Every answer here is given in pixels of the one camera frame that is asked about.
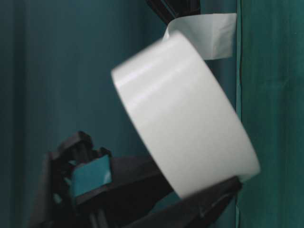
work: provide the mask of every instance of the black clip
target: black clip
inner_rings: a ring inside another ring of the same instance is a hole
[[[200,14],[200,0],[146,0],[150,8],[168,25],[175,18]]]

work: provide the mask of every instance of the teal curtain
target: teal curtain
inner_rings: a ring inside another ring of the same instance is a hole
[[[242,121],[261,174],[238,197],[240,228],[304,227],[301,0],[242,0]]]
[[[202,13],[236,11],[235,0],[201,5]],[[42,155],[75,131],[114,156],[147,153],[110,70],[161,38],[165,25],[143,0],[3,0],[0,21],[1,227],[21,228]],[[235,54],[208,65],[235,106]],[[234,226],[234,204],[213,228]]]

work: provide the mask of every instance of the teal block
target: teal block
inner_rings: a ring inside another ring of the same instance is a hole
[[[109,156],[96,159],[78,167],[72,175],[72,197],[99,188],[112,181]]]

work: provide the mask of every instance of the white tape roll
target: white tape roll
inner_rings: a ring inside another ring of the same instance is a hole
[[[112,76],[141,139],[181,198],[232,176],[245,181],[259,172],[235,111],[181,33],[156,42]]]

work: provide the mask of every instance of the white tape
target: white tape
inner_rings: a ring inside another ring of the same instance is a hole
[[[164,40],[181,32],[204,60],[231,57],[236,30],[236,13],[201,14],[172,20]]]
[[[181,198],[259,172],[238,116],[181,33],[132,57],[112,77],[137,132]]]

